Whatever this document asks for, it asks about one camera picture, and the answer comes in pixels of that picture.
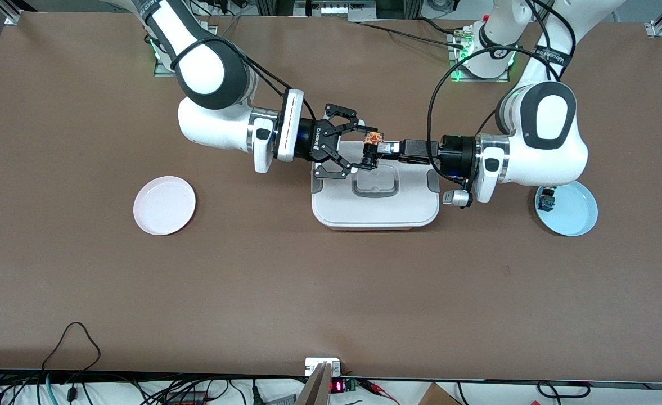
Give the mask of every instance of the brown table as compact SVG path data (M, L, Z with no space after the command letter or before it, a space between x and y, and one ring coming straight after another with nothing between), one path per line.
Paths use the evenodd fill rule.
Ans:
M338 356L355 375L662 382L662 40L642 25L599 25L564 78L600 210L578 238L542 228L510 184L415 231L330 231L307 163L256 174L181 135L183 94L151 76L142 38L110 13L24 13L0 38L0 367L40 366L79 320L97 369L299 374ZM448 68L442 47L334 19L244 17L230 38L316 111L355 108L392 138L424 135ZM447 84L434 135L475 133L508 87ZM261 85L256 105L280 102ZM167 237L131 213L162 175L198 198ZM93 357L71 335L51 367Z

